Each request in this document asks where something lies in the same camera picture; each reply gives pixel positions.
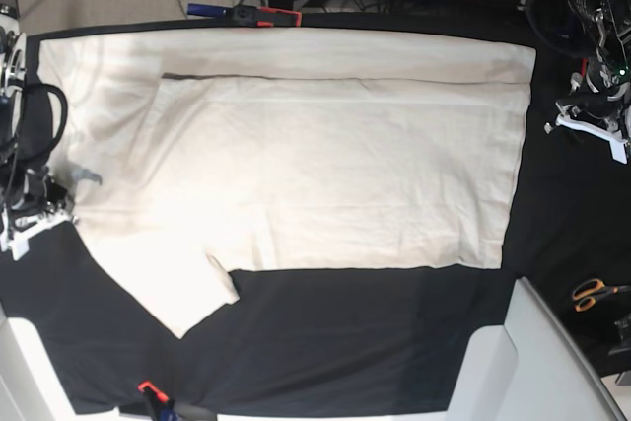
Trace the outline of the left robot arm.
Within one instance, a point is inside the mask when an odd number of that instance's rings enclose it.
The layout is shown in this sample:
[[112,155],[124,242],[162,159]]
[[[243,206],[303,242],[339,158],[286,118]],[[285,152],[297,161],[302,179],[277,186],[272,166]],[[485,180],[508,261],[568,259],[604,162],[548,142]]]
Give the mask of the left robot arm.
[[524,0],[526,17],[550,49],[580,61],[546,131],[565,128],[607,143],[630,162],[630,0]]

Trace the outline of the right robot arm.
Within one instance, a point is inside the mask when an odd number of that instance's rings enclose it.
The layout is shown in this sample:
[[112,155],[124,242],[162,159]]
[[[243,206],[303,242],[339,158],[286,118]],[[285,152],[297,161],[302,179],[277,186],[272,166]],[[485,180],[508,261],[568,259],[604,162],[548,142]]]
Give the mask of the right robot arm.
[[69,104],[29,72],[18,0],[1,0],[1,251],[15,261],[30,240],[74,220],[70,191],[47,161],[66,128]]

